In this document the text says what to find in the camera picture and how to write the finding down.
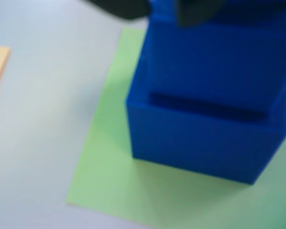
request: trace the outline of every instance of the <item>table surface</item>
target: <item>table surface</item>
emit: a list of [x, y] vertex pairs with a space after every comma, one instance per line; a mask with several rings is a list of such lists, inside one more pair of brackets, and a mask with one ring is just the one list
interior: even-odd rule
[[80, 0], [0, 0], [0, 229], [144, 229], [65, 197], [126, 23]]

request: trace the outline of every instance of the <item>blue object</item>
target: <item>blue object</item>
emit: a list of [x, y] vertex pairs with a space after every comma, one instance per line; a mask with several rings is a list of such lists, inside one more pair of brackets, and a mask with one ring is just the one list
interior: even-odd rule
[[286, 84], [269, 114], [150, 96], [146, 60], [127, 99], [133, 157], [253, 184], [286, 137]]
[[286, 138], [286, 9], [255, 10], [151, 16], [126, 100], [134, 158], [256, 182]]
[[[286, 11], [272, 13], [227, 14], [187, 29], [152, 16], [149, 90], [267, 112], [286, 83]], [[266, 19], [252, 25], [258, 15]]]

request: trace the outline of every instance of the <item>green paper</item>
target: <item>green paper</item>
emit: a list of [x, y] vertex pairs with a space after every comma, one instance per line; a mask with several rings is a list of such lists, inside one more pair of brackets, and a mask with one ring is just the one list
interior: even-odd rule
[[250, 187], [134, 160], [124, 100], [144, 32], [125, 29], [67, 202], [164, 229], [286, 229], [286, 142]]

